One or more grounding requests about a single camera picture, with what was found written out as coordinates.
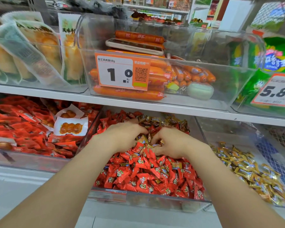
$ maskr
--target price tag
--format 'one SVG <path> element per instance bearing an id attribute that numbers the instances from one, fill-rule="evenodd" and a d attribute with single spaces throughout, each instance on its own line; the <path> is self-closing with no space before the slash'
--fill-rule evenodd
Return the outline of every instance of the price tag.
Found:
<path id="1" fill-rule="evenodd" d="M 175 1 L 169 1 L 169 7 L 175 7 L 174 3 L 176 3 Z"/>
<path id="2" fill-rule="evenodd" d="M 251 103 L 285 106 L 285 74 L 274 74 Z"/>
<path id="3" fill-rule="evenodd" d="M 148 89 L 151 59 L 95 53 L 101 86 Z"/>
<path id="4" fill-rule="evenodd" d="M 146 0 L 146 4 L 153 5 L 153 0 Z"/>

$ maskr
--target person's right hand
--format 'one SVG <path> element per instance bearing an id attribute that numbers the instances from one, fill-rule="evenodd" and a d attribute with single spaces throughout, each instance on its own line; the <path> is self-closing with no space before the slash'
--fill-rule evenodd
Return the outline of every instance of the person's right hand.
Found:
<path id="1" fill-rule="evenodd" d="M 200 150 L 208 145 L 191 137 L 190 135 L 181 132 L 180 130 L 172 127 L 162 128 L 154 137 L 152 138 L 151 145 L 154 145 L 163 139 L 163 146 L 156 146 L 152 148 L 152 151 L 156 155 L 167 155 L 172 158 L 187 158 L 188 152 Z"/>

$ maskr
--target person's left hand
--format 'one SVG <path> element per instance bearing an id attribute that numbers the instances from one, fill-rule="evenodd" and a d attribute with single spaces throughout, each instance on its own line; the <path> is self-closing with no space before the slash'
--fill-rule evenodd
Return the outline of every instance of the person's left hand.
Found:
<path id="1" fill-rule="evenodd" d="M 95 135 L 92 140 L 103 145 L 110 144 L 112 155 L 117 152 L 126 152 L 136 145 L 135 138 L 139 134 L 148 134 L 148 130 L 138 124 L 138 119 L 111 125 L 105 132 Z"/>

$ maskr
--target brown panel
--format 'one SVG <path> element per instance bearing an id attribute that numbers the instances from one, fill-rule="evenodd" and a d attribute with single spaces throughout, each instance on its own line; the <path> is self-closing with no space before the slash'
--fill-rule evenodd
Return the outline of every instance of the brown panel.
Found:
<path id="1" fill-rule="evenodd" d="M 217 21 L 221 21 L 223 19 L 223 16 L 226 12 L 227 6 L 228 6 L 229 0 L 223 0 L 222 6 L 219 10 L 218 17 L 216 18 Z"/>

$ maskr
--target hand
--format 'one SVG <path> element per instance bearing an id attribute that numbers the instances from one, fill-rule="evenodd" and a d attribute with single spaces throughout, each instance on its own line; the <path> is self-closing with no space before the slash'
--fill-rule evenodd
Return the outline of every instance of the hand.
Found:
<path id="1" fill-rule="evenodd" d="M 193 150 L 200 150 L 208 145 L 191 137 L 190 135 L 181 132 L 180 130 L 172 127 L 162 128 L 151 141 L 151 145 L 154 145 L 158 140 L 163 139 L 163 146 L 157 146 L 152 149 L 156 155 L 167 155 L 172 158 L 187 158 L 188 152 Z"/>
<path id="2" fill-rule="evenodd" d="M 136 145 L 135 138 L 139 134 L 148 134 L 145 127 L 138 125 L 138 119 L 111 125 L 105 132 L 95 135 L 92 139 L 101 142 L 102 146 L 110 145 L 112 155 L 117 152 L 126 152 Z"/>

